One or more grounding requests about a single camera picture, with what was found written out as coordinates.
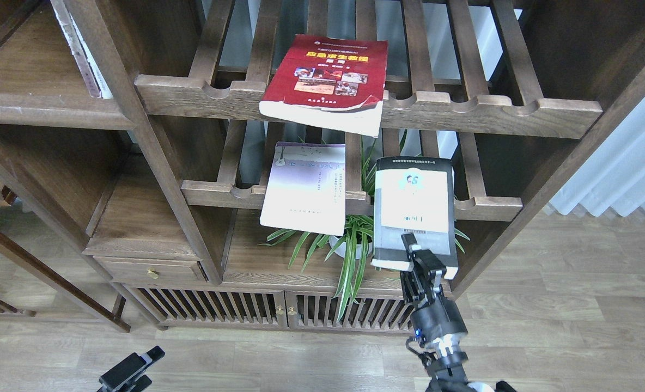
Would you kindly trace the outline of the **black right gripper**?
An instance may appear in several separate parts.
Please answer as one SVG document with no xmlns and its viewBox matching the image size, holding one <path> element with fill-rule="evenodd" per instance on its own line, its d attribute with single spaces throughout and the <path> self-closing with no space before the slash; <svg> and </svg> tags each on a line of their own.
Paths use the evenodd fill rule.
<svg viewBox="0 0 645 392">
<path fill-rule="evenodd" d="M 441 288 L 446 266 L 431 250 L 422 249 L 414 234 L 401 238 L 410 263 L 407 271 L 400 272 L 404 301 L 413 307 L 410 341 L 422 349 L 459 349 L 467 328 L 455 301 Z M 439 291 L 427 293 L 427 289 Z"/>
</svg>

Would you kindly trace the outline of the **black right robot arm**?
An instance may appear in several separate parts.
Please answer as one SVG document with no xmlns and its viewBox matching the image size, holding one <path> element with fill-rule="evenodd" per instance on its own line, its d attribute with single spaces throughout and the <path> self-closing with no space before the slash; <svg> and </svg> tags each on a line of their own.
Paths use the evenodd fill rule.
<svg viewBox="0 0 645 392">
<path fill-rule="evenodd" d="M 460 348 L 467 328 L 455 301 L 443 293 L 440 280 L 446 267 L 432 251 L 421 248 L 414 234 L 403 234 L 402 241 L 410 269 L 400 274 L 400 280 L 404 301 L 412 305 L 414 330 L 405 347 L 429 375 L 427 391 L 514 391 L 506 381 L 490 387 L 468 379 L 463 367 L 468 357 Z"/>
</svg>

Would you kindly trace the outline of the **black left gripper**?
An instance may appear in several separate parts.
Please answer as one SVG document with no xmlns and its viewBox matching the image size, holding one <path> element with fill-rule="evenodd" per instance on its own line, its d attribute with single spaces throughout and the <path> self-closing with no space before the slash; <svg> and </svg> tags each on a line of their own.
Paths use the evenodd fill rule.
<svg viewBox="0 0 645 392">
<path fill-rule="evenodd" d="M 162 359 L 165 352 L 155 346 L 144 354 L 131 353 L 118 365 L 99 377 L 101 387 L 98 391 L 144 391 L 151 385 L 151 379 L 145 375 L 146 369 Z"/>
</svg>

